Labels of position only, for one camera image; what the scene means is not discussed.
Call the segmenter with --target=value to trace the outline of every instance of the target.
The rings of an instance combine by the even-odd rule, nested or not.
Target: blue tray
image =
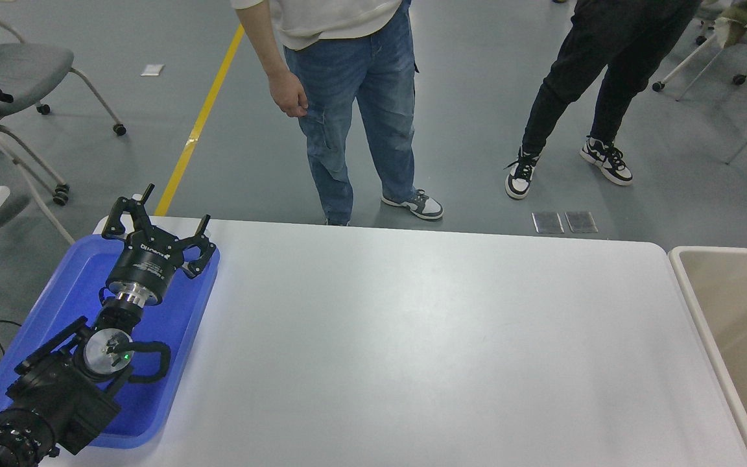
[[[0,411],[12,401],[5,391],[17,374],[13,369],[48,339],[80,316],[93,325],[101,305],[98,296],[123,249],[119,240],[90,235],[74,243],[62,258],[33,310],[0,361]],[[165,342],[172,349],[169,374],[153,384],[127,383],[115,397],[122,411],[92,441],[90,446],[130,449],[150,440],[166,422],[189,350],[207,305],[219,265],[214,252],[207,268],[190,280],[178,271],[160,305],[143,310],[143,320],[134,328],[135,341]],[[157,372],[156,354],[134,356],[134,374]]]

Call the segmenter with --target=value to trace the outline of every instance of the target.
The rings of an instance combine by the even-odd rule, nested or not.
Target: robotic arm
[[[102,237],[123,240],[124,249],[100,292],[94,324],[80,317],[15,369],[18,379],[6,392],[13,403],[0,412],[0,467],[34,467],[45,456],[59,455],[57,444],[77,454],[119,414],[113,397],[125,383],[152,383],[168,372],[169,346],[134,342],[132,330],[145,305],[163,301],[178,269],[195,278],[216,247],[204,234],[208,215],[186,239],[152,225],[143,205],[153,189],[149,184],[140,201],[118,198],[110,211]],[[125,233],[123,213],[131,215],[132,233]],[[190,248],[200,251],[198,259],[186,260]],[[105,290],[113,296],[106,298]],[[160,369],[133,375],[136,352],[160,353]],[[99,383],[106,383],[103,389]]]

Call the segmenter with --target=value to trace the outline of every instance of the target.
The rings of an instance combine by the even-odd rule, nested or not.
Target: yellow floor line
[[[164,216],[169,210],[169,206],[172,204],[172,198],[174,198],[175,192],[178,190],[178,184],[180,184],[181,178],[184,177],[186,167],[189,165],[189,160],[192,159],[192,153],[195,151],[195,145],[198,144],[198,139],[201,137],[201,132],[204,131],[204,125],[207,123],[209,113],[213,109],[217,94],[219,94],[220,86],[223,84],[224,78],[226,78],[226,72],[229,71],[229,66],[232,63],[232,58],[235,56],[238,50],[238,44],[241,43],[241,38],[244,36],[244,29],[242,26],[238,26],[238,30],[235,32],[234,38],[229,45],[229,49],[226,51],[226,56],[223,58],[223,62],[220,63],[219,72],[215,77],[213,86],[209,89],[207,99],[204,101],[204,106],[201,107],[201,113],[198,115],[198,119],[195,121],[195,126],[192,128],[192,132],[189,133],[189,139],[186,141],[184,151],[178,159],[177,165],[175,165],[172,176],[169,178],[169,183],[166,185],[166,189],[163,190],[163,196],[160,197],[158,207],[154,210],[154,215]]]

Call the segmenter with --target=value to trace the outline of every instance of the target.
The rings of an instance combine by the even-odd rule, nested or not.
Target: white shirt
[[[230,0],[232,8],[264,0]],[[402,0],[267,0],[282,44],[302,50],[319,39],[362,38],[382,29]]]

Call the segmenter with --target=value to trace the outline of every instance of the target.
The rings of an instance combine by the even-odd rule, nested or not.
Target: black and white sneaker
[[[418,189],[410,199],[402,203],[391,201],[391,199],[385,198],[384,195],[382,202],[389,206],[407,208],[413,215],[425,219],[425,221],[435,221],[442,218],[442,205],[436,199],[426,195],[424,189]]]
[[[614,184],[628,186],[632,183],[632,174],[624,163],[624,154],[613,143],[607,144],[588,136],[579,154],[587,162],[598,166],[604,177]]]
[[[527,197],[534,166],[539,158],[540,154],[525,153],[523,148],[518,148],[518,159],[506,166],[507,169],[510,169],[506,176],[506,194],[510,198],[523,199]]]

